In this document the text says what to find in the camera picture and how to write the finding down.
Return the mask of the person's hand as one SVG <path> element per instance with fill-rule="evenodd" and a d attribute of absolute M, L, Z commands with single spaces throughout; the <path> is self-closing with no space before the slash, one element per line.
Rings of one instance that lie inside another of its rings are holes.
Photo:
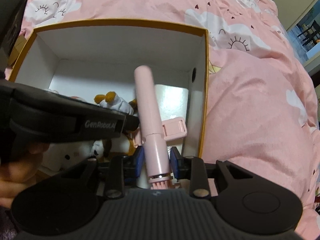
<path fill-rule="evenodd" d="M 48 148 L 49 144 L 30 145 L 24 158 L 1 166 L 1 207 L 10 209 L 14 198 L 36 183 L 35 174 Z"/>

